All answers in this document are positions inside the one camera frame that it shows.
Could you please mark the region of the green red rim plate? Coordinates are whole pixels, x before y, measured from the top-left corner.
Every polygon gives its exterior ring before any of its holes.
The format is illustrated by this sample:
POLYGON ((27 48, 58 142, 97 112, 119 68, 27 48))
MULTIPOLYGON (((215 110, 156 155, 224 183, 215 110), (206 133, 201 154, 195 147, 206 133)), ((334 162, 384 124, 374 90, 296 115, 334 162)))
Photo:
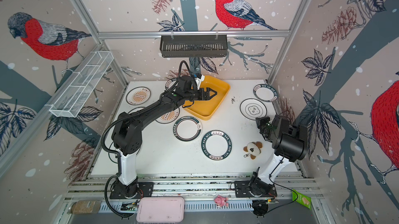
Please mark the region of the green red rim plate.
POLYGON ((178 119, 173 126, 175 138, 182 142, 190 142, 197 139, 201 132, 201 122, 192 116, 184 116, 178 119))

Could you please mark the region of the green rim plate front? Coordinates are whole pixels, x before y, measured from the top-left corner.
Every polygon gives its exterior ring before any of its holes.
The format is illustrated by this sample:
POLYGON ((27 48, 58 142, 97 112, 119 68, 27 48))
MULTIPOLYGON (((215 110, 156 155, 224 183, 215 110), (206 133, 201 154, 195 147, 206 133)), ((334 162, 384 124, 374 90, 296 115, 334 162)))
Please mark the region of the green rim plate front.
POLYGON ((232 141, 223 131, 209 131, 202 138, 201 149, 203 154, 211 160, 224 160, 232 152, 232 141))

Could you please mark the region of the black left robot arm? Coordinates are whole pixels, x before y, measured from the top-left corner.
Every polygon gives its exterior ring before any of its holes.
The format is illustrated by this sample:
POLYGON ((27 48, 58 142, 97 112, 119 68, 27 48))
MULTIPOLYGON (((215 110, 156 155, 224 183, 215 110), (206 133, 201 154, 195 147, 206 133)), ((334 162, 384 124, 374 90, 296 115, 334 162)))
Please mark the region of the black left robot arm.
POLYGON ((160 95, 155 103, 132 114, 121 113, 101 136, 101 148, 107 153, 115 154, 118 172, 114 176, 116 189, 121 195, 132 198, 138 192, 136 169, 128 167, 128 160, 136 160, 142 146, 142 131, 162 115, 174 111, 186 101, 208 101, 218 95, 211 88, 197 88, 190 82, 176 82, 169 90, 160 95))

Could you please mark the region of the orange plate under arm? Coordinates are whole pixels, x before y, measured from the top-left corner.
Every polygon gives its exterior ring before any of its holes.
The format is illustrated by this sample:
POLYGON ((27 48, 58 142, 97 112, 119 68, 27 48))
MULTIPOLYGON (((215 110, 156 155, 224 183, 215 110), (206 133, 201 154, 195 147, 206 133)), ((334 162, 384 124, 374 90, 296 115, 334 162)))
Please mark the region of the orange plate under arm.
POLYGON ((140 111, 140 110, 143 110, 143 109, 144 109, 144 107, 136 107, 136 108, 130 110, 130 111, 128 112, 128 114, 132 114, 132 113, 135 113, 135 112, 140 111))

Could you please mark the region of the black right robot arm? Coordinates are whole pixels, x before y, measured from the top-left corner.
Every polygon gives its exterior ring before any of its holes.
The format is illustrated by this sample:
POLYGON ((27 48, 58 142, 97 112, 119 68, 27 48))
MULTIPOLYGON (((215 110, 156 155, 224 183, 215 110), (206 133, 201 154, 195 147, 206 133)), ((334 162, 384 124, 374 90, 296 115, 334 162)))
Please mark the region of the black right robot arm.
POLYGON ((248 184, 255 197, 268 195, 277 175, 289 164, 302 160, 308 152, 308 128, 291 125, 288 118, 276 115, 256 118, 259 133, 271 142, 274 153, 265 165, 253 172, 248 184))

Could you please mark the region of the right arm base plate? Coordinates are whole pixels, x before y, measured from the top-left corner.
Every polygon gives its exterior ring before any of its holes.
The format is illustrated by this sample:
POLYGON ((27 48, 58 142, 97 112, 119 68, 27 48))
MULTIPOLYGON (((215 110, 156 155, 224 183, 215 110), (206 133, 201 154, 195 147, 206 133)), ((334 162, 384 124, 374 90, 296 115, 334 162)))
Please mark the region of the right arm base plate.
POLYGON ((266 184, 263 181, 250 182, 250 180, 240 180, 235 181, 233 184, 237 198, 277 197, 275 186, 266 184))

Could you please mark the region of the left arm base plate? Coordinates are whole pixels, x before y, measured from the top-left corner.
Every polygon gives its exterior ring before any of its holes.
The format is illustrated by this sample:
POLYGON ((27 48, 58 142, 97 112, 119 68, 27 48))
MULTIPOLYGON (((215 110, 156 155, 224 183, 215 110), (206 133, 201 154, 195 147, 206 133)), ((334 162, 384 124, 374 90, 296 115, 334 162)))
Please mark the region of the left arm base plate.
POLYGON ((151 197, 153 188, 153 182, 132 182, 127 186, 117 181, 111 186, 110 199, 125 200, 151 197))

